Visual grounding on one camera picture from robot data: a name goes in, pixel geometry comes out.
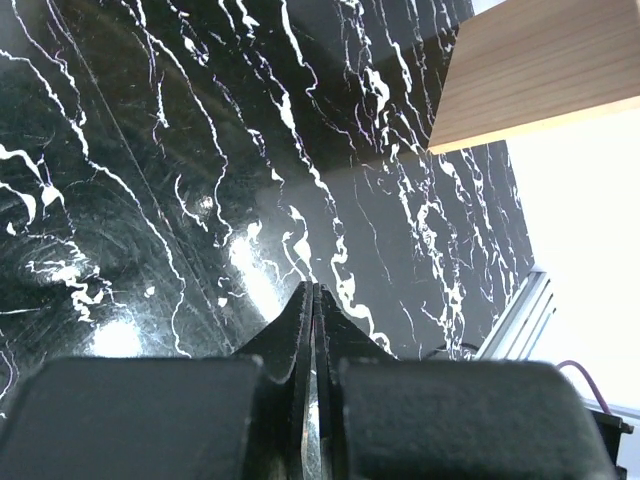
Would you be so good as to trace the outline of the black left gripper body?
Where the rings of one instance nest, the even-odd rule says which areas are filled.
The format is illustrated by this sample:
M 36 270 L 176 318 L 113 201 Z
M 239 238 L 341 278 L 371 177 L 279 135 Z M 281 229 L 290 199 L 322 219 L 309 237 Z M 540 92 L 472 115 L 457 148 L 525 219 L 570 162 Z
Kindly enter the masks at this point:
M 626 423 L 621 417 L 596 410 L 589 406 L 587 406 L 586 409 L 591 413 L 596 422 L 609 458 L 615 468 L 617 478 L 619 480 L 627 480 L 628 471 L 618 464 L 618 454 L 622 436 L 624 434 L 632 435 L 634 433 L 634 427 Z

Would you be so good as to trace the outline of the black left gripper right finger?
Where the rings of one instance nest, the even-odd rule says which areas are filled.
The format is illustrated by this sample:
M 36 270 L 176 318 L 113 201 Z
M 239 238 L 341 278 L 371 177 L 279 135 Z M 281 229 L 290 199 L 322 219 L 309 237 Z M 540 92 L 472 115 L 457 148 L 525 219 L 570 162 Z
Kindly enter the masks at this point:
M 329 479 L 612 479 L 592 414 L 554 367 L 398 360 L 314 289 Z

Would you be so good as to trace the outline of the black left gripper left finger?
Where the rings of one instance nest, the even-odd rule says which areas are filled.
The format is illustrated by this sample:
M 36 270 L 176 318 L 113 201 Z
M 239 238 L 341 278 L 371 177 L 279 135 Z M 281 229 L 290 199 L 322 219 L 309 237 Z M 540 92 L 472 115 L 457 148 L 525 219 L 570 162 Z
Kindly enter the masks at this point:
M 22 387 L 5 479 L 299 479 L 314 287 L 228 357 L 66 358 Z

